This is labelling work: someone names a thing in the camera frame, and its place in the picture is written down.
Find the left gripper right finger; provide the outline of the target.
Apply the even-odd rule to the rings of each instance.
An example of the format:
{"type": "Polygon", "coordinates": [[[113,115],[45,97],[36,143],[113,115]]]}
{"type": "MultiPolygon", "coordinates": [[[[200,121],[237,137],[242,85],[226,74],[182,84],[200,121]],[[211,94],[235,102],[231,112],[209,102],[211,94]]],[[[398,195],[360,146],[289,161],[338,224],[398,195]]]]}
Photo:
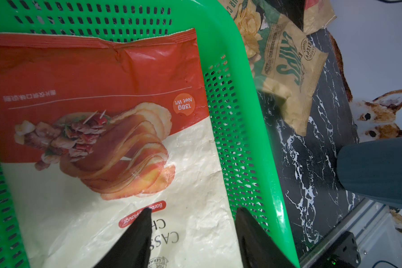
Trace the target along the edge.
{"type": "Polygon", "coordinates": [[[235,226],[244,268],[295,267],[249,210],[243,207],[237,209],[235,226]]]}

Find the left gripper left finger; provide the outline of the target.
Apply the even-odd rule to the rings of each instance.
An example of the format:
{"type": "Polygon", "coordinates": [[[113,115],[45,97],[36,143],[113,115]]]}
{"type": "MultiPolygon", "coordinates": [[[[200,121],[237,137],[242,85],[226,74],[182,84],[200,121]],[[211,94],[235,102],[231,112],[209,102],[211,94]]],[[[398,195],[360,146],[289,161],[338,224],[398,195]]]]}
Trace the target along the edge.
{"type": "Polygon", "coordinates": [[[151,214],[145,208],[95,268],[147,268],[151,254],[151,214]]]}

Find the cassava chips bag red cream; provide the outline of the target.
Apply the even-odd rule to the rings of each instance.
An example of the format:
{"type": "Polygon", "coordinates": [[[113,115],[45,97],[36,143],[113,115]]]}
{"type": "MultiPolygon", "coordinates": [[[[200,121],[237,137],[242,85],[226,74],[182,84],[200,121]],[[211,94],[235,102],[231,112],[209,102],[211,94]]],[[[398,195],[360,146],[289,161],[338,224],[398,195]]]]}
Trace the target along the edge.
{"type": "Polygon", "coordinates": [[[152,211],[151,268],[240,268],[194,29],[0,33],[0,161],[33,268],[92,268],[152,211]]]}

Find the tan red CHIPS bag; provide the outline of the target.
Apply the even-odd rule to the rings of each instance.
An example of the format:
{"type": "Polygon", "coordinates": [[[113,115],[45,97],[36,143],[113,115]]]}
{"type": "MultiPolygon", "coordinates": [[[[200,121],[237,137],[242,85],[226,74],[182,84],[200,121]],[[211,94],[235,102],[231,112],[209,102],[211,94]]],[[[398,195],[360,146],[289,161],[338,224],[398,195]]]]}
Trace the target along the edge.
{"type": "Polygon", "coordinates": [[[336,18],[330,0],[305,0],[303,32],[306,35],[325,29],[336,18]]]}

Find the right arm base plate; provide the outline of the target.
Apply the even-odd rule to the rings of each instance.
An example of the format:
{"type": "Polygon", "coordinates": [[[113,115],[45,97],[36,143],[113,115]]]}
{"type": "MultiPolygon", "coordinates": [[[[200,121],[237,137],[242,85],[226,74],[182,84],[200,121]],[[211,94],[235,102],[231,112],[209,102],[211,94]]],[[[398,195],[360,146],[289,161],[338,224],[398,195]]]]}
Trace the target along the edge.
{"type": "Polygon", "coordinates": [[[312,268],[358,268],[361,256],[355,236],[344,232],[332,246],[311,266],[312,268]]]}

